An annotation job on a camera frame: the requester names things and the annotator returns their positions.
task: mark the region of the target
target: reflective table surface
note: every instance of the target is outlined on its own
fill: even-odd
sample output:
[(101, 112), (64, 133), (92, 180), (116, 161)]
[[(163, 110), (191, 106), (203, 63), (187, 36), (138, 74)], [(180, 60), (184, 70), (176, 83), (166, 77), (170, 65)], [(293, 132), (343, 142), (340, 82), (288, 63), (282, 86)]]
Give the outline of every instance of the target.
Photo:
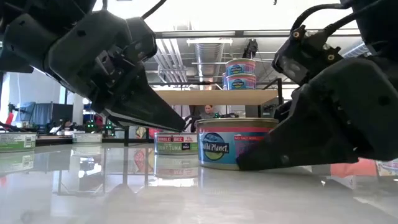
[(153, 144), (0, 154), (0, 223), (398, 223), (398, 161), (202, 168)]

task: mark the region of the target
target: wooden shelf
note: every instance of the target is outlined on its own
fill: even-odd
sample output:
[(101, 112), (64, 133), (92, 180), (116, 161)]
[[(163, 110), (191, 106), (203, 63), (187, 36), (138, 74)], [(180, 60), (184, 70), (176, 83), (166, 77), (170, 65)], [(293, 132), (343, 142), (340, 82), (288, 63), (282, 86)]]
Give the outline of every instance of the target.
[(277, 90), (158, 90), (170, 105), (261, 105), (278, 96)]

